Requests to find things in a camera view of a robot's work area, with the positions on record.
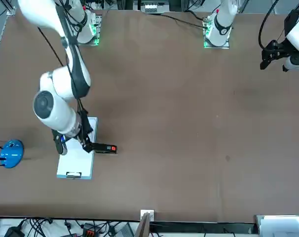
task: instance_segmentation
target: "blue object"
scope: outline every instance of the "blue object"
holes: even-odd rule
[[[0,157],[6,158],[6,160],[1,160],[0,163],[4,165],[5,168],[15,167],[22,159],[23,156],[23,144],[19,140],[9,140],[3,146]]]

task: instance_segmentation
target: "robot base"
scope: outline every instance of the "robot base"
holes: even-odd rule
[[[217,46],[214,46],[212,45],[207,39],[206,39],[206,36],[209,34],[210,32],[210,28],[212,27],[212,21],[214,20],[214,16],[208,16],[207,18],[205,18],[203,20],[203,23],[202,25],[203,26],[206,26],[208,27],[208,29],[203,29],[203,47],[204,48],[222,48],[222,49],[229,49],[229,42],[228,42],[228,39],[229,39],[229,33],[228,33],[228,37],[227,37],[227,41],[224,45],[220,46],[220,47],[217,47]]]
[[[89,25],[90,30],[94,37],[92,40],[88,43],[80,43],[78,42],[78,45],[88,45],[88,46],[98,46],[100,42],[100,29],[101,29],[101,21],[102,21],[102,16],[97,15],[95,13],[91,14],[91,22],[92,24]]]

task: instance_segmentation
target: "electronic device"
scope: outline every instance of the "electronic device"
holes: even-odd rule
[[[281,43],[278,43],[277,40],[272,40],[266,47],[264,47],[261,41],[263,26],[278,1],[279,0],[275,0],[269,9],[259,31],[258,40],[259,45],[262,48],[262,62],[260,64],[260,69],[266,69],[273,60],[287,58],[282,67],[283,71],[299,70],[299,4],[284,20],[284,35],[286,38]]]
[[[133,10],[138,10],[138,1],[133,1]],[[141,1],[141,11],[149,14],[169,12],[169,0]]]
[[[66,51],[67,64],[40,77],[39,91],[33,101],[35,115],[52,130],[58,153],[72,152],[66,144],[75,139],[87,153],[116,154],[115,145],[90,141],[93,128],[80,100],[87,96],[91,78],[78,43],[89,43],[94,39],[93,14],[83,9],[80,0],[18,0],[18,3],[31,23],[54,29]],[[77,112],[68,105],[73,99],[77,101]]]

